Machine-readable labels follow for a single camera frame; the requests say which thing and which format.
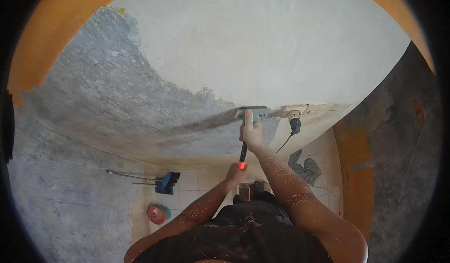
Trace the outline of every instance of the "white tile floor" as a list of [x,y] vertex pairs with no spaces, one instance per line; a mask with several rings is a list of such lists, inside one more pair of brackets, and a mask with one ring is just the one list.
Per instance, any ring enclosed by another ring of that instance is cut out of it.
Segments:
[[[322,175],[315,182],[315,187],[311,190],[314,195],[329,209],[343,217],[343,196],[342,196],[342,178],[341,165],[339,161],[338,148],[332,129],[325,132],[313,142],[303,148],[303,153],[298,163],[304,165],[307,158],[314,159]],[[191,169],[191,170],[172,170],[181,172],[177,186],[174,187],[174,194],[158,194],[158,204],[168,207],[172,216],[164,224],[170,222],[178,214],[181,213],[189,204],[197,198],[208,192],[226,176],[226,170],[219,169]],[[161,172],[159,175],[164,176],[167,171]],[[260,172],[249,173],[253,179],[260,179]],[[222,207],[233,204],[234,192],[230,192],[223,203]]]

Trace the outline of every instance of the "orange hammer handle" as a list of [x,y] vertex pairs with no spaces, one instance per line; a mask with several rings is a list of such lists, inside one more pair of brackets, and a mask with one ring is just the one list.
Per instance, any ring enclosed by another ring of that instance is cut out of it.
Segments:
[[247,155],[247,144],[245,142],[242,143],[241,157],[238,161],[238,168],[240,170],[244,170],[245,168],[245,157]]

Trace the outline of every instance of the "orange wall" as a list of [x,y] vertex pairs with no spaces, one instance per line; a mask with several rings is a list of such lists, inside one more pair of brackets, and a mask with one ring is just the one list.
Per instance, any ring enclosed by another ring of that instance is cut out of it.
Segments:
[[72,36],[95,12],[112,0],[41,0],[26,24],[14,51],[8,90],[23,107],[19,89],[40,86]]
[[424,56],[428,66],[434,73],[434,64],[431,58],[430,51],[425,42],[424,35],[420,31],[419,24],[416,22],[413,13],[409,10],[408,6],[403,0],[373,0],[380,7],[382,7],[396,22],[402,27],[402,29],[409,35],[411,40],[419,49],[422,56]]
[[333,130],[341,160],[344,219],[355,225],[368,242],[374,214],[374,177],[367,135],[361,126],[348,128],[343,120]]

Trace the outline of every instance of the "green basket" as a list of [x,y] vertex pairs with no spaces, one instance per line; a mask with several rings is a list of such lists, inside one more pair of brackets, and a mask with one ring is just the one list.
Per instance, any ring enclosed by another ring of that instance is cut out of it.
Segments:
[[170,212],[170,209],[168,209],[165,206],[161,206],[161,210],[164,212],[164,214],[166,215],[166,220],[170,219],[170,216],[172,216],[172,213]]

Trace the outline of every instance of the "hand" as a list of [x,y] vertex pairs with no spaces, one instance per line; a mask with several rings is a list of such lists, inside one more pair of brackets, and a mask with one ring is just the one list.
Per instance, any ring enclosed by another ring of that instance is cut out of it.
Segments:
[[253,113],[250,109],[245,111],[245,121],[240,128],[239,141],[245,142],[247,149],[251,152],[264,146],[261,122],[253,123]]
[[244,167],[244,169],[239,169],[238,164],[236,163],[231,164],[230,167],[228,168],[228,173],[225,177],[225,182],[227,182],[230,185],[230,188],[233,188],[236,185],[244,183],[245,178],[247,177],[247,169],[248,169],[247,165]]

